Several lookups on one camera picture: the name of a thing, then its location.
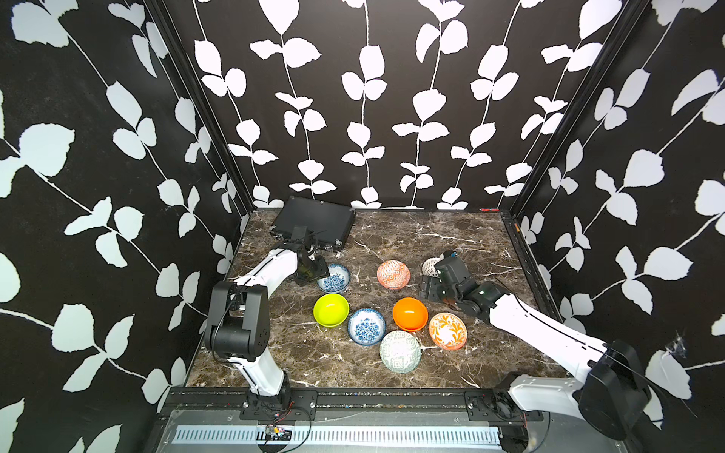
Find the lime green bowl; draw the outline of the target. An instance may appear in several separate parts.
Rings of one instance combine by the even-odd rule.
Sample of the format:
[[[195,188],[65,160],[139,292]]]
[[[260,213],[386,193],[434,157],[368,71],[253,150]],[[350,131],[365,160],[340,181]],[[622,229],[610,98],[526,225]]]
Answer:
[[[349,316],[349,302],[341,294],[325,294],[313,307],[315,321],[325,328],[335,328]]]

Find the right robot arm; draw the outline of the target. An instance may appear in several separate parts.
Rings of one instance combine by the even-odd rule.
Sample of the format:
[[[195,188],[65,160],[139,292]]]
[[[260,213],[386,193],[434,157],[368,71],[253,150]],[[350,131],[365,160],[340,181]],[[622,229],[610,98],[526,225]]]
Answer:
[[[519,409],[577,417],[614,440],[630,436],[651,401],[642,362],[630,345],[578,332],[525,304],[503,284],[476,281],[454,251],[425,262],[422,273],[420,294],[426,300],[512,334],[568,372],[566,379],[513,379],[505,390]]]

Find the red patterned bowl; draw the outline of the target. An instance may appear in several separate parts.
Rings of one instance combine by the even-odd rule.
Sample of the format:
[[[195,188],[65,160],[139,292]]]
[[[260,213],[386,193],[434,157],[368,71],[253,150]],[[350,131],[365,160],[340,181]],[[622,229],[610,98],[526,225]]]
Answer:
[[[384,288],[397,291],[404,288],[410,281],[411,272],[408,266],[399,260],[387,260],[377,269],[377,279]]]

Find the blue floral bowl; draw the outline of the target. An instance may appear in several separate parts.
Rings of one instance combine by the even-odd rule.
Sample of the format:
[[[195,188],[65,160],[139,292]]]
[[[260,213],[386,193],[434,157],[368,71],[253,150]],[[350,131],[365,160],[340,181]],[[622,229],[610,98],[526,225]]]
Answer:
[[[355,344],[371,347],[377,345],[385,336],[386,322],[377,310],[359,309],[349,317],[347,331]]]
[[[328,266],[329,275],[319,279],[316,283],[318,288],[326,294],[341,294],[347,290],[350,283],[349,270],[339,263],[331,263]]]

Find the orange leaf patterned bowl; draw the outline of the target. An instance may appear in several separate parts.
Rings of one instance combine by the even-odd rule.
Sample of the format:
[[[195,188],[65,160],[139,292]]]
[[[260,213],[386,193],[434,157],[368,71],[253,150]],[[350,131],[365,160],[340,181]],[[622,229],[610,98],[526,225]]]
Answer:
[[[467,341],[466,325],[453,313],[434,315],[429,322],[429,334],[432,341],[444,350],[461,349]]]

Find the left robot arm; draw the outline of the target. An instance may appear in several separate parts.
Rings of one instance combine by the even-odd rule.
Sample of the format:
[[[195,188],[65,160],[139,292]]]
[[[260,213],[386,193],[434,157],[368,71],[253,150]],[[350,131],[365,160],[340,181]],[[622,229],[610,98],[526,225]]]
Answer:
[[[268,349],[269,298],[287,277],[304,285],[330,275],[327,262],[316,250],[315,234],[297,226],[251,271],[218,283],[211,293],[205,347],[242,373],[255,405],[285,409],[291,402],[289,378]]]

